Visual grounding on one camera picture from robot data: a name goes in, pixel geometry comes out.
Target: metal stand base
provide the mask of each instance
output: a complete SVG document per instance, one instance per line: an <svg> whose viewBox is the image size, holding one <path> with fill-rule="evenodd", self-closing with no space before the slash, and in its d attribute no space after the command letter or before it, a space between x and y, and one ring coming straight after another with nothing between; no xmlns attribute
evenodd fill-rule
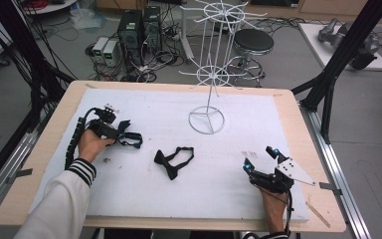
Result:
<svg viewBox="0 0 382 239"><path fill-rule="evenodd" d="M216 133L225 125L222 112L209 106L195 109L190 113L188 120L194 130L204 134Z"/></svg>

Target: human hand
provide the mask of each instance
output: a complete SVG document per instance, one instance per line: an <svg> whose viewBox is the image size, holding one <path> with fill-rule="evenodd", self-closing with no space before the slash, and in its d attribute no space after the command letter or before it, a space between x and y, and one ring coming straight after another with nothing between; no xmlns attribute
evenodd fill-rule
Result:
<svg viewBox="0 0 382 239"><path fill-rule="evenodd" d="M99 138L92 130L86 129L79 142L79 158L92 163L108 144L113 144L112 138Z"/></svg>
<svg viewBox="0 0 382 239"><path fill-rule="evenodd" d="M287 207L287 195L270 192L264 188L259 189L263 195L263 205L270 233L283 232L285 230L283 217Z"/></svg>

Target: black metal pole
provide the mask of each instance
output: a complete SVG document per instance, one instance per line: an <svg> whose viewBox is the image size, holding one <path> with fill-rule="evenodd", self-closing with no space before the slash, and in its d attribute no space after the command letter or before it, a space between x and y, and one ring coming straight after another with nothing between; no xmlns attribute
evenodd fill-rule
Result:
<svg viewBox="0 0 382 239"><path fill-rule="evenodd" d="M327 143L330 143L328 133L334 85L381 18L382 0L367 1L323 71L316 78L292 89L296 95L311 88L308 96L300 102L300 105L312 112L316 112L318 104L325 97L321 134Z"/></svg>

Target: metal bracket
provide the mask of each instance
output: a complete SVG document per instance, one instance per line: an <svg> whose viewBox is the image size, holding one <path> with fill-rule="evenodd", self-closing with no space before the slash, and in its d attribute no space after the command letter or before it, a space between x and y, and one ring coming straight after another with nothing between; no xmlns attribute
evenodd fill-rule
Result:
<svg viewBox="0 0 382 239"><path fill-rule="evenodd" d="M14 183L15 178L31 175L32 173L33 173L33 168L16 171L13 176L7 177L7 179L5 180L5 183L12 184L12 183Z"/></svg>
<svg viewBox="0 0 382 239"><path fill-rule="evenodd" d="M288 158L284 162L278 164L277 169L288 178L304 182L311 186L315 185L314 179L312 179L292 158Z"/></svg>

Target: cardboard box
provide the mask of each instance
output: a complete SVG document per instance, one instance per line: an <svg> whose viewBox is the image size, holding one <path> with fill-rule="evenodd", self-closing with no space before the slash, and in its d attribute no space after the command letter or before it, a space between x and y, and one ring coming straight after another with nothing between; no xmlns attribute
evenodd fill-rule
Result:
<svg viewBox="0 0 382 239"><path fill-rule="evenodd" d="M123 12L125 9L142 10L147 5L147 0L97 0L100 10Z"/></svg>

